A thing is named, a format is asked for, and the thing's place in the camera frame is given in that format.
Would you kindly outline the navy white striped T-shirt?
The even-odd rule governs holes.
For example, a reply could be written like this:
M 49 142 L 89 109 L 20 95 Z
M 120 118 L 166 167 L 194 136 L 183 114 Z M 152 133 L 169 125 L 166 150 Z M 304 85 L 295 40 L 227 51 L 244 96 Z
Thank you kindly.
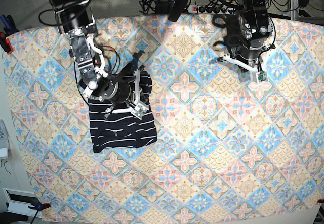
M 157 141 L 157 130 L 152 110 L 142 119 L 131 113 L 112 114 L 104 117 L 111 101 L 88 100 L 90 136 L 94 153 L 105 148 L 140 148 Z

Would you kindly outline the white power strip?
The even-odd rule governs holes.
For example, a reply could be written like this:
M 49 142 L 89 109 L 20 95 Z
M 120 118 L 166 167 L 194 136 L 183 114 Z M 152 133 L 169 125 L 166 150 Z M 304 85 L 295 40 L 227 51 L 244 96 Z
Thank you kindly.
M 234 14 L 235 9 L 221 5 L 189 5 L 187 12 L 190 14 Z

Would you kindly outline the patterned tile tablecloth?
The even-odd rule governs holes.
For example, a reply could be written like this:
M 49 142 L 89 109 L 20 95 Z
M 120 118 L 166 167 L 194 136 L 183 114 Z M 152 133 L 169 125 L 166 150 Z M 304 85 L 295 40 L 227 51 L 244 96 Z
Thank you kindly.
M 226 32 L 211 15 L 114 17 L 97 42 L 115 72 L 143 51 L 155 128 L 138 122 L 141 148 L 110 142 L 75 81 L 69 40 L 55 28 L 10 36 L 1 52 L 2 113 L 44 221 L 218 223 L 293 213 L 323 198 L 323 27 L 274 19 L 266 82 L 217 63 Z

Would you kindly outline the orange black clamp upper left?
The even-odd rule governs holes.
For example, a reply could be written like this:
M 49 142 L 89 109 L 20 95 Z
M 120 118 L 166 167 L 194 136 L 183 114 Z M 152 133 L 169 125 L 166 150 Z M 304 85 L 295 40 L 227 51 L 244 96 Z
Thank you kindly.
M 1 47 L 7 54 L 10 54 L 13 52 L 13 48 L 9 41 L 9 36 L 19 32 L 19 30 L 16 28 L 11 15 L 1 15 L 1 21 L 4 24 L 4 32 L 1 32 Z

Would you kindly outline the white device left edge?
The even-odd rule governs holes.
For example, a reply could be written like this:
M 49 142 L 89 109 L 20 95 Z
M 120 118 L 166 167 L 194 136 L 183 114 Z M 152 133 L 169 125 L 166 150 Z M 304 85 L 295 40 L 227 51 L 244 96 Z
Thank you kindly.
M 0 120 L 0 160 L 8 159 L 10 151 L 9 135 L 3 120 Z

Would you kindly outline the blue orange clamp lower left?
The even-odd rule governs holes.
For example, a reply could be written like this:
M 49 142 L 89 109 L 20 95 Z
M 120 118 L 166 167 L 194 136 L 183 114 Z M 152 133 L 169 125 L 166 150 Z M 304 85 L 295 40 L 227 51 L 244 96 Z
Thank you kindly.
M 29 209 L 36 210 L 36 211 L 43 211 L 50 207 L 51 207 L 50 203 L 40 203 L 40 202 L 31 202 L 31 204 L 28 206 Z

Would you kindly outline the white box lower left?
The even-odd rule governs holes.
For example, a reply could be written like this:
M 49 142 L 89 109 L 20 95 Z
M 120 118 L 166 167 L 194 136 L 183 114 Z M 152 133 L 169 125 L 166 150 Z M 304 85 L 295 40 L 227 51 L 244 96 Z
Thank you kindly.
M 36 210 L 29 207 L 33 207 L 32 203 L 40 203 L 34 192 L 9 188 L 2 188 L 2 190 L 9 204 L 7 212 L 34 217 Z

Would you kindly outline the black mount post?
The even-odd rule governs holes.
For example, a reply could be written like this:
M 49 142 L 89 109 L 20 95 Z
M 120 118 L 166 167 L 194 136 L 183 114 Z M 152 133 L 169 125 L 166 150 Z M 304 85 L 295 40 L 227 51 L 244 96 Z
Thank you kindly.
M 171 22 L 177 22 L 178 18 L 185 10 L 187 2 L 188 0 L 175 0 L 169 13 L 168 20 Z

